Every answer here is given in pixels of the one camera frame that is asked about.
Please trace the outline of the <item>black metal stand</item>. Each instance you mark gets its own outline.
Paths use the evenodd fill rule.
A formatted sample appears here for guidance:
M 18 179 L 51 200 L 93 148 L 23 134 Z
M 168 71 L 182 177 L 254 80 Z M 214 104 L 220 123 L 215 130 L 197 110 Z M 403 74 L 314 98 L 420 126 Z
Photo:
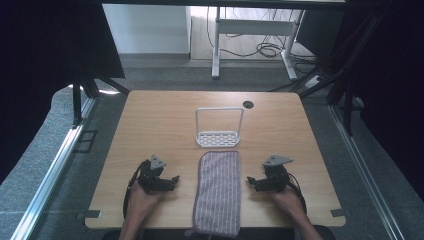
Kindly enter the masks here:
M 342 127 L 349 136 L 352 135 L 351 115 L 353 110 L 353 68 L 367 45 L 367 42 L 371 39 L 381 22 L 381 19 L 382 17 L 377 16 L 375 13 L 369 13 L 352 35 L 340 47 L 340 51 L 346 51 L 349 44 L 354 44 L 352 49 L 348 52 L 348 56 L 340 69 L 332 75 L 328 75 L 313 87 L 299 93 L 299 97 L 303 99 L 318 90 L 332 85 L 332 88 L 327 94 L 326 101 L 329 105 L 335 105 L 341 98 L 344 98 Z
M 130 93 L 129 89 L 117 83 L 112 78 L 103 75 L 76 76 L 72 82 L 74 116 L 72 125 L 73 129 L 80 126 L 83 121 L 81 94 L 85 93 L 89 100 L 95 100 L 100 94 L 100 90 L 95 82 L 96 79 L 117 90 L 119 93 L 124 95 L 128 95 Z

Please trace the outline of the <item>black curtain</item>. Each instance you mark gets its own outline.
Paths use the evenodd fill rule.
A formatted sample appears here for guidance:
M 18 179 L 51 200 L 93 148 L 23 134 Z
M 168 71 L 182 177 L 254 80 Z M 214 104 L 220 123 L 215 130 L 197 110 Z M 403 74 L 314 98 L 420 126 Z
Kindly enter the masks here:
M 58 90 L 123 76 L 101 0 L 0 0 L 0 184 Z
M 410 187 L 424 201 L 424 0 L 348 1 L 374 6 L 350 7 L 339 20 L 326 14 L 309 31 L 335 35 L 326 64 L 337 71 L 354 44 L 340 47 L 369 13 L 382 17 L 353 68 L 353 95 L 364 103 L 362 121 L 404 178 L 388 174 L 383 186 Z

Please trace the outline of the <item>person's dark clothing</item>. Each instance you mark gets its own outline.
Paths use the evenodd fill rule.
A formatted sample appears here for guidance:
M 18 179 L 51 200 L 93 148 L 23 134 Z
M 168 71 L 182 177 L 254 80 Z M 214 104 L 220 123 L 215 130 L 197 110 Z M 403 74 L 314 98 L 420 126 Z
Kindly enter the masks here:
M 303 240 L 293 228 L 242 228 L 236 238 L 193 233 L 186 229 L 143 230 L 137 240 Z

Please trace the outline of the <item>person's left hand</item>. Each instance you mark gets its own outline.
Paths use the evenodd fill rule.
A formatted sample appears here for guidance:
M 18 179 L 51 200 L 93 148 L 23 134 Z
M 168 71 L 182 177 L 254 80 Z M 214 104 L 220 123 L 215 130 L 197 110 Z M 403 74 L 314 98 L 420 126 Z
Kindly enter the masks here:
M 138 183 L 134 183 L 130 189 L 126 220 L 142 222 L 153 212 L 161 198 L 160 192 L 148 194 Z

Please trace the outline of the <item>white metal desk frame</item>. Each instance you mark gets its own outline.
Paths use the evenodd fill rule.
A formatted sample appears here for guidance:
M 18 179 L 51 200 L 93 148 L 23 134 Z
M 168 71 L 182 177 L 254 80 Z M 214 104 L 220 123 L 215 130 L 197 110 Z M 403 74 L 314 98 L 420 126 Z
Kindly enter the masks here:
M 212 78 L 218 79 L 220 75 L 220 36 L 222 34 L 242 34 L 287 37 L 285 48 L 280 55 L 289 79 L 297 81 L 298 77 L 290 60 L 290 55 L 303 15 L 304 11 L 300 10 L 293 21 L 225 19 L 220 15 L 220 8 L 217 8 L 212 55 Z

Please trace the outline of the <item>aluminium floor rail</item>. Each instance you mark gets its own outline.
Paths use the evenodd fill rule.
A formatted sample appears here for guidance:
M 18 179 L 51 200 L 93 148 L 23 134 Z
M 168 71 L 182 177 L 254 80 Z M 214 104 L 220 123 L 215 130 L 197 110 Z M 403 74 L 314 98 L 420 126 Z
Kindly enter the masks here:
M 342 115 L 337 106 L 329 105 L 329 113 L 341 135 L 343 142 L 351 156 L 351 159 L 360 175 L 360 178 L 370 196 L 370 199 L 381 219 L 381 222 L 390 240 L 405 240 L 397 220 L 395 219 L 389 205 L 383 197 L 377 183 L 375 182 L 365 159 L 360 152 L 354 138 L 349 135 L 342 123 Z
M 88 122 L 93 107 L 97 100 L 88 98 L 82 107 L 82 119 L 76 127 L 72 127 L 62 142 L 55 158 L 53 159 L 46 175 L 35 192 L 28 208 L 24 212 L 18 226 L 10 240 L 28 240 L 35 228 L 42 211 L 53 192 L 53 189 L 62 173 L 84 126 Z

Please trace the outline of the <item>striped purple grey towel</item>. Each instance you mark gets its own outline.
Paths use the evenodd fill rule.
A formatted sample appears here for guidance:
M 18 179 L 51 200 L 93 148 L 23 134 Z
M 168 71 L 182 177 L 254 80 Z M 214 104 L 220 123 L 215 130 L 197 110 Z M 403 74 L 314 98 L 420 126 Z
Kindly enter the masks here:
M 201 157 L 193 227 L 185 232 L 187 237 L 237 237 L 241 224 L 240 180 L 240 155 L 237 151 L 209 151 Z

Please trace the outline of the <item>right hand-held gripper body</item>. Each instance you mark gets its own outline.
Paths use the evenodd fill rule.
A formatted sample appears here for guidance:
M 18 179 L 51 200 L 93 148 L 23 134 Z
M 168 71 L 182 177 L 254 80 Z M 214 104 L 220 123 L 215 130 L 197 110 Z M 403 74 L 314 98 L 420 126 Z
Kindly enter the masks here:
M 271 155 L 263 163 L 266 179 L 263 183 L 262 189 L 264 191 L 282 191 L 290 182 L 285 164 L 291 163 L 292 159 L 277 155 Z

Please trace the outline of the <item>person's right hand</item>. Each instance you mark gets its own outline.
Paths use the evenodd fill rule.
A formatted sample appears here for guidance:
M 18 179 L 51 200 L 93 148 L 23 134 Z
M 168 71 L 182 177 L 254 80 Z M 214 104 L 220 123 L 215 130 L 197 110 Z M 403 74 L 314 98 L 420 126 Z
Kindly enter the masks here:
M 299 220 L 306 216 L 300 199 L 291 187 L 287 186 L 281 192 L 273 192 L 271 197 L 278 208 L 293 220 Z

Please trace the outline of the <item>white power strip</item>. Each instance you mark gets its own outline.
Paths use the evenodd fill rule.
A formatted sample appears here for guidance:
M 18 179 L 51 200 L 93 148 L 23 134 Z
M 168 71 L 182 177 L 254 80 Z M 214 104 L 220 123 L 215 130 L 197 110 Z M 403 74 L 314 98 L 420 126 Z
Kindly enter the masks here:
M 307 89 L 310 89 L 320 83 L 323 80 L 323 78 L 319 75 L 313 76 L 308 82 L 305 83 L 305 87 Z

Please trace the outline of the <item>white cabinet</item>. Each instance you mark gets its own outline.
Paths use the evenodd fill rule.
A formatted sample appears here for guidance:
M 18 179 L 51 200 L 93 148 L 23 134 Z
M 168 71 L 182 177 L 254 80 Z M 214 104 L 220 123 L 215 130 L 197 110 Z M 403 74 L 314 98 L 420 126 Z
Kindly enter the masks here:
M 104 4 L 120 54 L 189 54 L 191 13 L 186 6 Z

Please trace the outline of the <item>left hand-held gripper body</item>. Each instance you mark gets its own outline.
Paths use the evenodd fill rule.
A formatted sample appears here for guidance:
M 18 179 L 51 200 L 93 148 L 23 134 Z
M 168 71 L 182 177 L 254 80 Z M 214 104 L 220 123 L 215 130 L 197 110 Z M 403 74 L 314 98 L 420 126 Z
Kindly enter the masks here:
M 167 182 L 160 178 L 165 166 L 166 163 L 156 155 L 140 164 L 138 183 L 146 193 L 168 190 Z

